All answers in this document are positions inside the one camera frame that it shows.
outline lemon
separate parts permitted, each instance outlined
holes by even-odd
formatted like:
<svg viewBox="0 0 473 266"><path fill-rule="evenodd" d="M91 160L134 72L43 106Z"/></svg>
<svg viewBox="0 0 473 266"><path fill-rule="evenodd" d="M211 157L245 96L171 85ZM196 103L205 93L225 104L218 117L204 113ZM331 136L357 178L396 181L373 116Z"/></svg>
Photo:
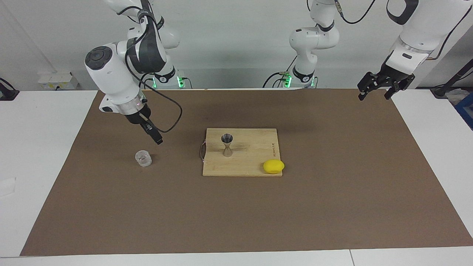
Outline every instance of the lemon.
<svg viewBox="0 0 473 266"><path fill-rule="evenodd" d="M268 160L263 164L263 169L268 174L279 174L284 169L284 163L281 160Z"/></svg>

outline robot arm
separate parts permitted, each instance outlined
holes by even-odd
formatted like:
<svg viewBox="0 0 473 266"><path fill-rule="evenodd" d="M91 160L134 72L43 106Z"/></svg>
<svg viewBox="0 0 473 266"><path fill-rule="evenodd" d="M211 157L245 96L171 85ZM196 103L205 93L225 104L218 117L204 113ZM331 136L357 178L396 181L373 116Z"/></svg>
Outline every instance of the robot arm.
<svg viewBox="0 0 473 266"><path fill-rule="evenodd" d="M99 89L105 93L99 109L125 115L132 124L139 124L157 144L163 142L159 129L151 122L147 99L133 81L129 64L138 73L154 73L172 77L175 69L168 60L161 42L160 29L164 19L153 13L147 0L104 0L119 15L138 19L140 29L131 29L129 39L105 44L90 51L85 59L86 69ZM177 47L178 37L172 31L164 32L167 46Z"/></svg>
<svg viewBox="0 0 473 266"><path fill-rule="evenodd" d="M391 48L377 74L368 72L358 83L359 99L381 87L390 87L385 98L408 88L414 71L437 48L441 40L472 7L472 0L404 0L406 8L396 17L389 17L403 31Z"/></svg>
<svg viewBox="0 0 473 266"><path fill-rule="evenodd" d="M304 27L292 32L289 43L297 53L292 69L294 83L305 87L312 81L317 65L314 50L329 49L338 44L340 34L335 27L336 11L333 0L314 0L310 17L316 26Z"/></svg>

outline metal jigger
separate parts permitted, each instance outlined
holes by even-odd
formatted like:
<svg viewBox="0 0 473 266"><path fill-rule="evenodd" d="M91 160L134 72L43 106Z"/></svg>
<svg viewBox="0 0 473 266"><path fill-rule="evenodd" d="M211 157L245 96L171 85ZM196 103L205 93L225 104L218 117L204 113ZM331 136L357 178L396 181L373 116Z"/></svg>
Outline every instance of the metal jigger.
<svg viewBox="0 0 473 266"><path fill-rule="evenodd" d="M233 136L230 134L225 134L222 136L222 142L225 145L225 149L223 150L223 156L230 157L233 154L233 151L230 149L230 144L232 144Z"/></svg>

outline black cable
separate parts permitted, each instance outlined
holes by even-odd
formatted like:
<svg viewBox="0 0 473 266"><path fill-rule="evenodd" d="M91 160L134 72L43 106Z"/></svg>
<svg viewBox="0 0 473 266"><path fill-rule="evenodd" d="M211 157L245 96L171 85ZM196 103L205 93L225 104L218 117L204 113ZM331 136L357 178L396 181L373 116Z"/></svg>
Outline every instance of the black cable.
<svg viewBox="0 0 473 266"><path fill-rule="evenodd" d="M470 7L468 9L468 11L465 13L465 15L463 15L463 18L455 25L455 27L450 31L450 33L448 33L447 37L445 38L445 40L442 44L442 47L438 51L437 56L436 57L429 57L426 60L429 60L429 61L437 60L440 57L440 55L442 54L443 48L445 47L445 44L447 44L447 41L450 38L450 35L452 35L452 33L453 33L453 31L455 31L456 27L458 27L458 25L460 25L460 23L462 23L462 21L465 19L465 17L468 15L468 13L470 13L471 10L472 10L472 7Z"/></svg>
<svg viewBox="0 0 473 266"><path fill-rule="evenodd" d="M292 60L291 64L288 66L288 69L286 69L286 72L289 71L289 69L291 68L292 64L294 64L294 62L296 61L297 59L297 55L294 57L294 59Z"/></svg>
<svg viewBox="0 0 473 266"><path fill-rule="evenodd" d="M0 78L1 81L3 81L3 83L7 84L8 86L10 86L12 89L16 90L15 87L13 87L8 81Z"/></svg>
<svg viewBox="0 0 473 266"><path fill-rule="evenodd" d="M191 84L191 89L193 89L193 87L192 87L192 81L191 81L191 79L190 79L190 78L182 78L182 79L183 79L183 80L188 80L188 81L189 81L189 83Z"/></svg>
<svg viewBox="0 0 473 266"><path fill-rule="evenodd" d="M151 13L153 13L154 15L153 7L151 6L151 3L149 1L148 1L148 6L149 6L149 10L151 10Z"/></svg>
<svg viewBox="0 0 473 266"><path fill-rule="evenodd" d="M146 76L148 76L149 73L144 73L143 76L141 76L141 79L140 79L140 82L138 83L138 87L141 88L141 83L143 82L143 80L145 79Z"/></svg>
<svg viewBox="0 0 473 266"><path fill-rule="evenodd" d="M141 10L141 8L139 8L139 7L137 7L137 6L129 6L129 7L125 8L125 9L123 9L122 11L118 12L117 15L121 15L121 14L125 13L125 11L130 10L130 9L138 9L138 10Z"/></svg>
<svg viewBox="0 0 473 266"><path fill-rule="evenodd" d="M128 57L129 57L129 56L128 56L128 51L129 51L132 47L134 47L134 46L137 44L137 42L138 42L138 41L135 40L135 41L133 42L133 44L132 44L132 45L126 50L126 52L125 52L125 65L126 65L126 68L128 69L128 71L130 72L130 74L131 74L136 80L139 80L140 83L143 84L143 86L149 88L150 90L154 91L155 93L159 94L159 95L162 96L163 98L169 100L170 102L176 104L177 107L179 107L179 117L176 119L176 122L174 122L174 125L172 125L168 130L161 130L161 129L159 129L158 127L156 127L156 129L157 129L159 132L161 132L161 133L167 133L167 132L173 130L174 127L177 125L177 123L179 123L179 121L181 120L182 113L183 113L182 106L181 106L178 102L176 102L175 100L173 100L173 99L171 99L170 97L168 97L168 96L162 94L161 92L155 90L155 89L154 89L153 87L151 87L150 85L148 85L148 84L146 84L145 82L141 81L141 79L138 78L138 76L136 76L135 73L133 73L133 71L132 71L131 68L130 68L130 65L128 64Z"/></svg>
<svg viewBox="0 0 473 266"><path fill-rule="evenodd" d="M466 79L468 76L470 76L471 74L473 74L473 71L471 71L470 73L464 75L461 79L457 80L457 81L460 81L460 80L463 80L463 79Z"/></svg>
<svg viewBox="0 0 473 266"><path fill-rule="evenodd" d="M314 88L314 89L316 89L317 85L319 85L319 77L315 77L314 79L317 79L317 83L315 83L315 88Z"/></svg>
<svg viewBox="0 0 473 266"><path fill-rule="evenodd" d="M268 83L268 81L269 81L272 77L274 77L274 76L276 76L276 75L280 75L280 73L279 73L279 72L276 72L276 73L271 74L271 76L269 76L268 79L264 82L263 88L266 87L266 84Z"/></svg>
<svg viewBox="0 0 473 266"><path fill-rule="evenodd" d="M340 14L340 17L343 19L343 21L345 21L345 22L348 23L348 24L352 24L352 25L353 25L353 24L356 24L356 23L362 21L362 20L366 17L366 15L367 15L368 12L371 10L371 8L373 7L373 5L374 5L375 2L376 2L376 0L373 0L373 1L371 2L371 4L369 5L368 9L366 10L365 14L363 14L363 16L362 16L360 19L358 19L357 21L355 21L355 22L351 22L351 21L348 21L348 20L345 19L345 16L343 15L343 12L342 12L342 6L340 5L340 2L339 2L338 0L335 0L335 5L337 6L338 13Z"/></svg>
<svg viewBox="0 0 473 266"><path fill-rule="evenodd" d="M127 16L131 21L133 21L134 23L138 23L138 21L132 19L130 16Z"/></svg>
<svg viewBox="0 0 473 266"><path fill-rule="evenodd" d="M151 80L154 82L154 78L148 78L148 79L145 79L145 80L143 81L143 83L146 83L146 82L151 81Z"/></svg>
<svg viewBox="0 0 473 266"><path fill-rule="evenodd" d="M281 81L284 81L284 80L285 80L285 79L278 79L278 80L276 80L276 81L273 83L272 88L274 88L274 85L276 85L276 82L279 81L279 84L281 84Z"/></svg>
<svg viewBox="0 0 473 266"><path fill-rule="evenodd" d="M145 28L145 31L143 32L143 34L138 38L136 39L134 42L133 42L133 45L136 45L139 41L141 41L143 39L143 37L148 33L149 31L149 24L146 24L146 28Z"/></svg>
<svg viewBox="0 0 473 266"><path fill-rule="evenodd" d="M470 76L471 74L473 74L473 71L471 71L470 73L462 76L460 79L457 80L457 82L459 82L460 80L464 80L466 78L468 78L468 76ZM433 86L433 87L430 87L431 89L435 89L435 88L439 88L439 87L443 87L446 83L444 84L440 84L440 85L436 85L436 86Z"/></svg>

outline table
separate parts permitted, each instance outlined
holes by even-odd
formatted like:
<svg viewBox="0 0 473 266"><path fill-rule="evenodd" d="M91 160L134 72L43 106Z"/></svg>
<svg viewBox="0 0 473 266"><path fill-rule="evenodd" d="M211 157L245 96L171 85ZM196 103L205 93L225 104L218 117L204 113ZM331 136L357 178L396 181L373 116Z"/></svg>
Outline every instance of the table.
<svg viewBox="0 0 473 266"><path fill-rule="evenodd" d="M95 91L22 92L12 103L0 105L0 154L2 175L17 177L14 195L0 198L0 225L2 241L0 256L18 256L33 226L41 206L57 177L70 147L87 114ZM468 155L473 151L473 132L447 101L436 100L429 91L408 90L393 97L398 110L407 123L424 156L437 175L451 202L470 234L473 230L473 212L468 206L473 201L473 165ZM50 117L47 125L37 121ZM22 152L22 161L16 157ZM2 258L9 265L63 264L64 260L77 264L110 264L114 260L147 263L167 262L185 265L215 265L232 260L235 265L263 262L268 265L377 265L379 259L393 265L419 265L429 260L438 265L455 261L467 265L473 248L420 248L380 250L340 250L309 252L226 253L226 254L160 254L160 255L109 255L51 258Z"/></svg>

